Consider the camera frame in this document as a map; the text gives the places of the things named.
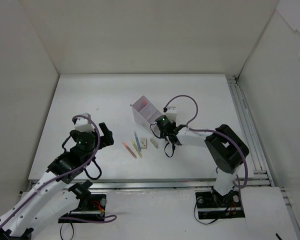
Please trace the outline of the white three-compartment organizer box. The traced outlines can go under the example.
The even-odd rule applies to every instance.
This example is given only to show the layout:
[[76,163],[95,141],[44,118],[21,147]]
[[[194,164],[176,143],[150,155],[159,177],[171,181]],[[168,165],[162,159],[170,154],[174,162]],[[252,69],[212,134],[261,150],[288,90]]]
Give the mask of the white three-compartment organizer box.
[[[143,105],[143,100],[148,102],[146,106]],[[134,121],[148,131],[150,130],[150,125],[154,124],[155,120],[163,115],[144,95],[133,103],[131,107]]]

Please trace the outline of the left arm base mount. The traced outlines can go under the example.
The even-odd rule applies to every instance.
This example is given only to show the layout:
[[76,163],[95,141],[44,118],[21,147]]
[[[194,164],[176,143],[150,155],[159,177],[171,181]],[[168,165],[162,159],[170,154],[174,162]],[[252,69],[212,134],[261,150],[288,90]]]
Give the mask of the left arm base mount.
[[107,197],[105,193],[92,192],[90,187],[92,182],[86,180],[83,183],[76,183],[69,188],[70,192],[76,194],[79,199],[77,208],[64,214],[59,220],[59,224],[83,223],[80,220],[93,222],[104,222],[106,214]]

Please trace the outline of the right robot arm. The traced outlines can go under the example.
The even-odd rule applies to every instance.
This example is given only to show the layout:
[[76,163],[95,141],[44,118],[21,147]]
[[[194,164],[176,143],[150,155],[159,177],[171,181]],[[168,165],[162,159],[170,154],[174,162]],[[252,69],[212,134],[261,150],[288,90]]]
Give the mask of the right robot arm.
[[246,144],[226,124],[215,130],[193,129],[185,124],[176,125],[166,115],[158,117],[155,125],[159,130],[159,139],[175,146],[196,146],[209,150],[217,167],[217,177],[211,187],[211,200],[217,206],[229,201],[234,188],[246,187],[248,182],[248,164],[250,151]]

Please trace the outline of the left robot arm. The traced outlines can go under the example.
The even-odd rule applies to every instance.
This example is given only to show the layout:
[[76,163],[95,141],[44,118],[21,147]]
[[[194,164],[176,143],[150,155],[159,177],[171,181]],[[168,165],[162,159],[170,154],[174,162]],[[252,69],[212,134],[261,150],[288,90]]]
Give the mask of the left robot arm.
[[86,209],[91,201],[86,180],[64,190],[95,162],[96,150],[114,144],[113,133],[104,122],[76,126],[70,132],[75,146],[58,156],[36,185],[7,213],[0,216],[0,240],[30,240],[74,210]]

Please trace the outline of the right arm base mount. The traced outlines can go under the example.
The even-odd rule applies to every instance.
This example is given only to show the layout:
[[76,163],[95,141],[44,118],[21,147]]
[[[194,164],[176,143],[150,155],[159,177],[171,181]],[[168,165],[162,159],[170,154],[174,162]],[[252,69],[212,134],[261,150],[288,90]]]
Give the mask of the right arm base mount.
[[199,220],[216,222],[221,219],[245,218],[239,192],[236,190],[219,200],[210,191],[196,192],[195,200],[194,213]]

